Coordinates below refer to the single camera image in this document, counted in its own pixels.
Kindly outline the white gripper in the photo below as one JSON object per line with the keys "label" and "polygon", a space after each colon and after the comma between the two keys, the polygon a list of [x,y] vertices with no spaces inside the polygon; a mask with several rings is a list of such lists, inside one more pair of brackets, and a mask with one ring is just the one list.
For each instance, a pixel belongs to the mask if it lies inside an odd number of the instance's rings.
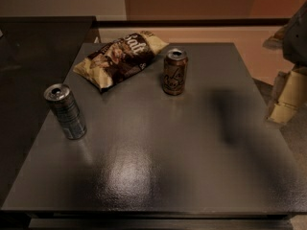
{"label": "white gripper", "polygon": [[289,23],[263,42],[263,47],[283,51],[283,58],[295,66],[279,72],[274,80],[266,119],[286,125],[307,102],[307,2],[293,15]]}

